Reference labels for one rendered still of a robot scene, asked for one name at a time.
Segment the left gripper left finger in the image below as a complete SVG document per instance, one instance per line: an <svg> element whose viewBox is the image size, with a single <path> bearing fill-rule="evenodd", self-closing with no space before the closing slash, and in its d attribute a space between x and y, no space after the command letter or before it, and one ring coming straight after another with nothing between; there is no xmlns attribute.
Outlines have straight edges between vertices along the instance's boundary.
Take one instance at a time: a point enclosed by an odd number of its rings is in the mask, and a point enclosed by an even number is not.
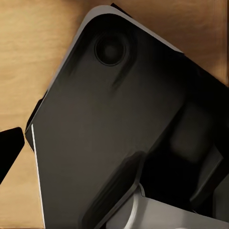
<svg viewBox="0 0 229 229"><path fill-rule="evenodd" d="M0 132L0 184L24 146L21 127Z"/></svg>

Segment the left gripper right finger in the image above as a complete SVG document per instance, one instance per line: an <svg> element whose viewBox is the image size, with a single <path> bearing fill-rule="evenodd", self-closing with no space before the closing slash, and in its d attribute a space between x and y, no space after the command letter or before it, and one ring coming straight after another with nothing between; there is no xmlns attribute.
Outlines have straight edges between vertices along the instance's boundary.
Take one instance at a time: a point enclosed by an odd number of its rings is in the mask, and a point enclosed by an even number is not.
<svg viewBox="0 0 229 229"><path fill-rule="evenodd" d="M229 129L224 127L218 127L215 138L214 145L218 151L222 154L224 159L229 165Z"/></svg>

